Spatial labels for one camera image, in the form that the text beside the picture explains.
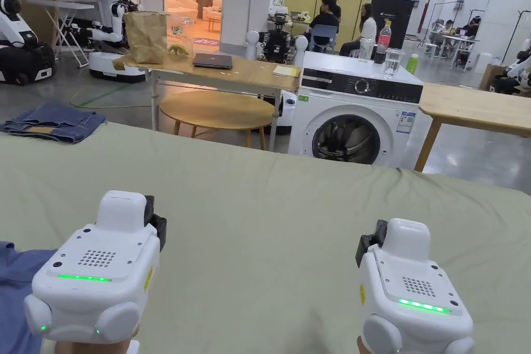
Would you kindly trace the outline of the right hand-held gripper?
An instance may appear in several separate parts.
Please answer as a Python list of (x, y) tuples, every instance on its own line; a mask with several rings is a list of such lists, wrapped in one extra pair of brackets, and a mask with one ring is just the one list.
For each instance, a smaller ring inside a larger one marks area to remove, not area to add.
[(400, 218), (360, 237), (360, 339), (370, 353), (474, 353), (472, 318), (430, 245), (425, 224)]

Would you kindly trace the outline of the person's left hand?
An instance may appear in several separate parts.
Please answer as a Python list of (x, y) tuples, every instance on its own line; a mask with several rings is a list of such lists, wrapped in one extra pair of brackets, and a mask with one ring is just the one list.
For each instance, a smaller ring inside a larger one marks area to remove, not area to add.
[(54, 353), (127, 353), (130, 340), (113, 344), (56, 342)]

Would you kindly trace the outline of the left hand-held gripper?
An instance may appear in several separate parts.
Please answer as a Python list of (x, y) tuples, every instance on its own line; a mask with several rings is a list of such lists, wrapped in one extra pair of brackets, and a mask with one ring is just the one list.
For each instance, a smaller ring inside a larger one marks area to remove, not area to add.
[(76, 230), (39, 269), (24, 298), (33, 334), (55, 342), (130, 341), (160, 266), (167, 220), (151, 195), (108, 191), (96, 221)]

